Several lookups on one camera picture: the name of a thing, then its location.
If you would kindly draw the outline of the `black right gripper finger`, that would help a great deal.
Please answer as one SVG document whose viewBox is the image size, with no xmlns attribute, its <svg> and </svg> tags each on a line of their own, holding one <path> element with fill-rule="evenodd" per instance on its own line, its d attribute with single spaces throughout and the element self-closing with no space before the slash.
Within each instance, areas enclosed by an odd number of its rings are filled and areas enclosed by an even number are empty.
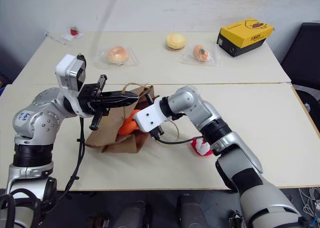
<svg viewBox="0 0 320 228">
<path fill-rule="evenodd" d="M 108 92 L 102 92 L 100 94 L 101 99 L 133 99 L 133 100 L 138 100 L 139 96 L 133 92 L 130 91 L 108 91 Z"/>
</svg>

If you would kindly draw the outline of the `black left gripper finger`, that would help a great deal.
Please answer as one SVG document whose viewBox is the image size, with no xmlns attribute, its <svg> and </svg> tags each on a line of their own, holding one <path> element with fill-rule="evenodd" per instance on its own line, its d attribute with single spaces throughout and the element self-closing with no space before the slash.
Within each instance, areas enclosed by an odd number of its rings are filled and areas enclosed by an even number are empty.
<svg viewBox="0 0 320 228">
<path fill-rule="evenodd" d="M 104 99 L 99 102 L 99 105 L 104 108 L 126 107 L 134 104 L 138 98 L 122 98 L 122 99 Z"/>
</svg>

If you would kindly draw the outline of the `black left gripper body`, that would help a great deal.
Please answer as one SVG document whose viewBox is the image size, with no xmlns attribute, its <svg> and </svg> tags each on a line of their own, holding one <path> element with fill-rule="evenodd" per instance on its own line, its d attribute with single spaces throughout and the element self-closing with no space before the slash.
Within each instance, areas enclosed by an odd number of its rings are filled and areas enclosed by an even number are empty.
<svg viewBox="0 0 320 228">
<path fill-rule="evenodd" d="M 82 111 L 93 115 L 89 126 L 91 130 L 98 130 L 102 117 L 109 114 L 110 108 L 106 106 L 106 93 L 103 92 L 106 81 L 107 76 L 100 75 L 97 83 L 85 84 L 77 97 Z"/>
</svg>

